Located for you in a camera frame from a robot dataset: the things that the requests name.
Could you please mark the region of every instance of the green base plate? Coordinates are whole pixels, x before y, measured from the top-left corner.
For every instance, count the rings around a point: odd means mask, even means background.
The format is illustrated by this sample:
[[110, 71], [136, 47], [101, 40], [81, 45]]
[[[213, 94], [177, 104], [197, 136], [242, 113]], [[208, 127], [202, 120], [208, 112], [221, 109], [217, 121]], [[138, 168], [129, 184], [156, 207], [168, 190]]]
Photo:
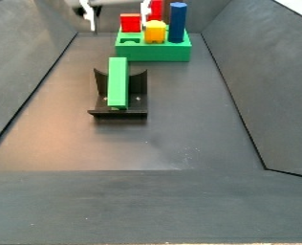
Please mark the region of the green base plate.
[[145, 32], [122, 33], [120, 30], [116, 41], [116, 53], [120, 57], [126, 57], [129, 61], [190, 61], [193, 44], [188, 32], [185, 41], [162, 44], [145, 43]]

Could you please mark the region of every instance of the black holder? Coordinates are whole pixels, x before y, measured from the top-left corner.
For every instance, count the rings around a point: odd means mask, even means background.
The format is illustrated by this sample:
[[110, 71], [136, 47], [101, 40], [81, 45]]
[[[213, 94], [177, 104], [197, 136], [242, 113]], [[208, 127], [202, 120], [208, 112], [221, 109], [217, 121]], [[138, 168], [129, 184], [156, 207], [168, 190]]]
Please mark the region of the black holder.
[[148, 118], [148, 70], [132, 75], [129, 80], [129, 108], [116, 110], [108, 106], [108, 74], [97, 69], [96, 80], [100, 91], [97, 106], [88, 112], [98, 119], [146, 119]]

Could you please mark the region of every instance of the blue cylinder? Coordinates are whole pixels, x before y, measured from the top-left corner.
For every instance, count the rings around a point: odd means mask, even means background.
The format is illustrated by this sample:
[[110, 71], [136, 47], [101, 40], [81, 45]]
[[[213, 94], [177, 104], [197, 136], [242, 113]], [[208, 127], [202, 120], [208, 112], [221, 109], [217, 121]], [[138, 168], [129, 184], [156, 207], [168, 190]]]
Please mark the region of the blue cylinder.
[[169, 42], [181, 43], [185, 41], [186, 19], [188, 19], [188, 4], [172, 3], [169, 34], [168, 34]]

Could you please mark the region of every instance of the green block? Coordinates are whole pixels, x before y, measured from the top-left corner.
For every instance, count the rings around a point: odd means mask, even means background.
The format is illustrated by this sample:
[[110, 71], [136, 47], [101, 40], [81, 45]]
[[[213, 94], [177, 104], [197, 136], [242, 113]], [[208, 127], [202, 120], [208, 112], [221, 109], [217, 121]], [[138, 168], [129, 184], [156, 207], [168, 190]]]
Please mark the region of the green block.
[[125, 57], [109, 59], [108, 106], [117, 109], [129, 107], [129, 62]]
[[145, 43], [145, 32], [122, 33], [118, 32], [116, 41], [116, 53], [120, 57], [126, 57], [129, 61], [190, 61], [193, 44], [185, 31], [185, 42], [162, 44]]

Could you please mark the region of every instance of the red block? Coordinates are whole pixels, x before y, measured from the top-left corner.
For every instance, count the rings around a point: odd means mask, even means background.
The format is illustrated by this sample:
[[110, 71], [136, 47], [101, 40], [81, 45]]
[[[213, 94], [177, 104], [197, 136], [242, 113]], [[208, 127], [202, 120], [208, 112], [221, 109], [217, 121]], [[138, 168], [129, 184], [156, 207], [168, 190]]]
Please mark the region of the red block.
[[124, 33], [141, 33], [141, 14], [122, 13], [121, 25]]
[[153, 0], [150, 4], [152, 14], [148, 16], [150, 20], [164, 20], [164, 0]]

